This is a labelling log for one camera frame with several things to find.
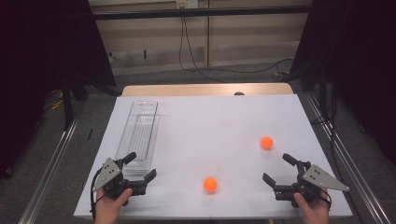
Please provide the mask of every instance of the human hand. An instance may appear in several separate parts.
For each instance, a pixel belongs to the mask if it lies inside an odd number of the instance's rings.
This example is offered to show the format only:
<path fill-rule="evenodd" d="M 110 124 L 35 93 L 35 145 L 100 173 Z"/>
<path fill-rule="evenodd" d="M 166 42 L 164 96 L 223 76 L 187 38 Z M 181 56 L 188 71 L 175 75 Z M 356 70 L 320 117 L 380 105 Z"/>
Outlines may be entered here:
<path fill-rule="evenodd" d="M 327 190 L 322 189 L 320 196 L 327 199 Z M 329 205 L 322 200 L 316 199 L 311 204 L 305 200 L 301 193 L 294 194 L 294 200 L 303 212 L 304 224 L 328 224 Z"/>
<path fill-rule="evenodd" d="M 118 199 L 113 200 L 106 196 L 103 188 L 100 188 L 96 193 L 95 224 L 116 224 L 122 205 L 131 195 L 132 190 L 126 189 Z"/>

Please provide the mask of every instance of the clear plastic container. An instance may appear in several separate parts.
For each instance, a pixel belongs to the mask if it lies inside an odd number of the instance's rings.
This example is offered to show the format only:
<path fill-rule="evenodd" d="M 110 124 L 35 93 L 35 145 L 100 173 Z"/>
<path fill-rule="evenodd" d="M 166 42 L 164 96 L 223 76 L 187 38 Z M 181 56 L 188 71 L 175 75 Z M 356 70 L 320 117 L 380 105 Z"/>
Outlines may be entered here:
<path fill-rule="evenodd" d="M 151 169 L 155 140 L 160 123 L 158 103 L 135 101 L 127 119 L 117 151 L 116 159 L 122 159 L 131 152 L 136 158 L 123 166 L 126 173 L 143 173 Z"/>

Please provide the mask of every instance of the white wall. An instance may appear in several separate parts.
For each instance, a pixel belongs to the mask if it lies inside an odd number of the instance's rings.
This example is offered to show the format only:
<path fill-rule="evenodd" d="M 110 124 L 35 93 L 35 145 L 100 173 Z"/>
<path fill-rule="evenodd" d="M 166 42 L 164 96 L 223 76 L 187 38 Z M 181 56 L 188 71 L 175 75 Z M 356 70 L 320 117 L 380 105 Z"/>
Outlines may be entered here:
<path fill-rule="evenodd" d="M 308 6 L 311 1 L 199 0 L 198 3 L 200 8 L 222 8 Z M 90 0 L 90 3 L 93 12 L 176 8 L 176 1 L 163 0 Z M 306 14 L 186 18 L 193 55 L 197 57 L 195 61 L 199 62 L 200 66 L 267 63 L 292 58 L 297 50 L 305 20 Z M 147 59 L 134 59 L 135 62 L 141 61 L 141 64 L 119 63 L 117 66 L 160 65 L 163 69 L 178 67 L 180 18 L 98 21 L 97 25 L 107 52 L 113 52 L 113 55 L 122 52 L 124 56 L 125 52 L 129 52 L 128 57 L 124 57 L 123 60 L 143 57 L 143 50 L 149 52 L 151 62 L 147 62 Z M 183 52 L 187 52 L 187 40 L 183 41 Z M 172 61 L 169 64 L 173 65 L 166 68 L 165 64 L 155 63 L 152 60 L 153 54 L 158 54 L 159 51 L 169 51 L 173 55 L 171 57 L 175 58 L 173 61 L 168 60 Z"/>

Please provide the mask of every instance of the wall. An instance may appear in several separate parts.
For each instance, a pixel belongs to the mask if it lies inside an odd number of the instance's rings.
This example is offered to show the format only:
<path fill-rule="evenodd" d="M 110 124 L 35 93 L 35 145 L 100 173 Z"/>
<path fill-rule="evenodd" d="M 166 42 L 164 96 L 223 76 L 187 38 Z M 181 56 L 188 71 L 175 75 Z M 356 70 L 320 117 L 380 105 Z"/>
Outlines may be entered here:
<path fill-rule="evenodd" d="M 91 0 L 93 12 L 175 9 L 176 1 Z M 199 0 L 204 7 L 309 6 L 309 0 Z M 272 63 L 293 58 L 306 14 L 186 18 L 191 51 L 198 66 Z M 181 18 L 98 21 L 115 75 L 179 69 Z M 181 62 L 193 67 L 187 39 Z"/>

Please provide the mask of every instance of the ping pong ball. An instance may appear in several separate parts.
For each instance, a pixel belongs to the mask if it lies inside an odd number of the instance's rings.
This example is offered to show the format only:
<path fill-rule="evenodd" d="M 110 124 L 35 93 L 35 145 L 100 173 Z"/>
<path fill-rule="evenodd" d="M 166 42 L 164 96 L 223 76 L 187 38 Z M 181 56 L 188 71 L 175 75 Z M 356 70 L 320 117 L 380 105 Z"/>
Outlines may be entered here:
<path fill-rule="evenodd" d="M 213 192 L 216 190 L 217 186 L 218 186 L 218 182 L 216 181 L 215 178 L 208 177 L 207 179 L 205 179 L 204 188 L 206 191 Z"/>
<path fill-rule="evenodd" d="M 271 137 L 269 136 L 265 136 L 264 138 L 262 138 L 262 147 L 269 150 L 273 144 L 273 140 Z"/>

